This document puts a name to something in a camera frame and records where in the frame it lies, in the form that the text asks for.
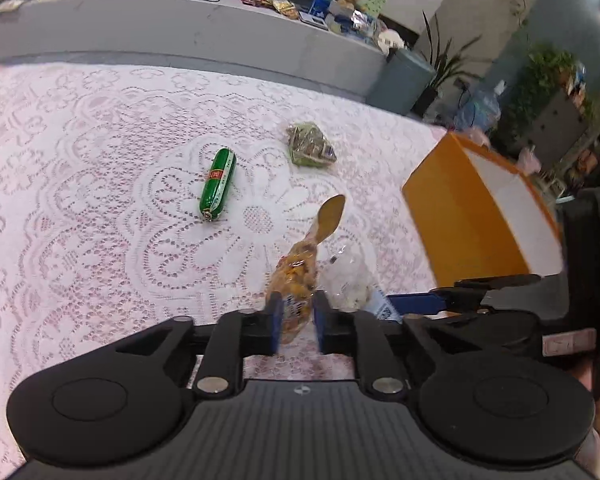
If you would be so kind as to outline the gold-topped cracker snack bag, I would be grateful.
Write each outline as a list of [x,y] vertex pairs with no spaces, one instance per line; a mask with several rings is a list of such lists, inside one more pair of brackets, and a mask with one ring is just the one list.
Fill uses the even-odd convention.
[[317,286],[317,249],[321,242],[338,229],[346,196],[332,196],[320,207],[306,235],[289,249],[268,282],[266,303],[282,306],[280,336],[282,344],[290,344],[309,322],[312,295]]

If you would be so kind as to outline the clear bag white candy balls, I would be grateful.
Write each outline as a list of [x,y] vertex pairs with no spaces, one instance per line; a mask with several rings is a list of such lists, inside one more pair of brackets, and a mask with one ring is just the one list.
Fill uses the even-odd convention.
[[343,312],[361,310],[381,321],[402,321],[363,256],[351,246],[342,246],[324,264],[320,287],[334,309]]

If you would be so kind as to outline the green sausage stick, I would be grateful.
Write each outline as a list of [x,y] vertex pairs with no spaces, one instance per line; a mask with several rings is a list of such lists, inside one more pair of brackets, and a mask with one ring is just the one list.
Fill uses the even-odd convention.
[[229,148],[221,148],[215,154],[199,201],[204,220],[212,221],[223,211],[235,166],[236,155]]

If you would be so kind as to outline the orange white storage box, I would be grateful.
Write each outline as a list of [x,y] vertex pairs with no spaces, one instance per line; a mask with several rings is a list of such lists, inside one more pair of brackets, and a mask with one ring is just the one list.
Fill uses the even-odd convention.
[[464,136],[442,136],[402,194],[439,286],[564,268],[557,222],[532,182]]

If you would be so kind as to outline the small green mixed snack packet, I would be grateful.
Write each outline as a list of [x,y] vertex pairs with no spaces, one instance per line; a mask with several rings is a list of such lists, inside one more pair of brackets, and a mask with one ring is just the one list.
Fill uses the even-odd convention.
[[286,128],[291,161],[297,166],[325,168],[337,161],[334,147],[314,122]]

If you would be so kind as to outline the white lace tablecloth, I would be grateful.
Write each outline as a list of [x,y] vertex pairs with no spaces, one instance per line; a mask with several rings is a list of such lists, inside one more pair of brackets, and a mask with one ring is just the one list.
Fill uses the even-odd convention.
[[[295,165],[286,128],[335,149]],[[347,209],[323,257],[360,252],[388,294],[434,278],[401,188],[441,138],[322,92],[202,70],[0,65],[0,479],[21,463],[6,417],[24,378],[172,316],[260,307],[318,208]],[[199,201],[215,154],[236,166],[218,218]]]

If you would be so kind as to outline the grey round trash bin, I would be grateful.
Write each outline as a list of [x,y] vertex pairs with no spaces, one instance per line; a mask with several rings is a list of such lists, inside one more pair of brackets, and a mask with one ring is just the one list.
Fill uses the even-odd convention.
[[366,104],[406,116],[434,79],[436,70],[412,50],[396,50],[380,72]]

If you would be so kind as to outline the tall leafy plant right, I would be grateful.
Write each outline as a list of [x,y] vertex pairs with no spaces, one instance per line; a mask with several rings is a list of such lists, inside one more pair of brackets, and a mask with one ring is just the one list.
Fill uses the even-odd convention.
[[466,77],[472,80],[479,80],[480,75],[471,72],[466,68],[467,64],[473,63],[474,60],[467,54],[467,51],[482,39],[481,35],[475,36],[468,40],[455,52],[452,51],[453,39],[450,38],[445,44],[442,44],[441,32],[438,18],[434,16],[432,21],[429,21],[426,13],[422,14],[425,22],[426,38],[429,42],[429,51],[427,54],[420,54],[434,69],[434,76],[426,88],[422,90],[414,106],[412,113],[423,118],[428,108],[434,104],[434,101],[439,96],[440,87],[445,81],[456,77]]

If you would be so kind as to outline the long grey TV cabinet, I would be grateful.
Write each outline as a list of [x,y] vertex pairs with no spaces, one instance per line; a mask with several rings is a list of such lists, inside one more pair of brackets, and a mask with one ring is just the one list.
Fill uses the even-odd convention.
[[386,65],[376,48],[240,0],[30,0],[0,13],[0,60],[65,53],[262,70],[354,96]]

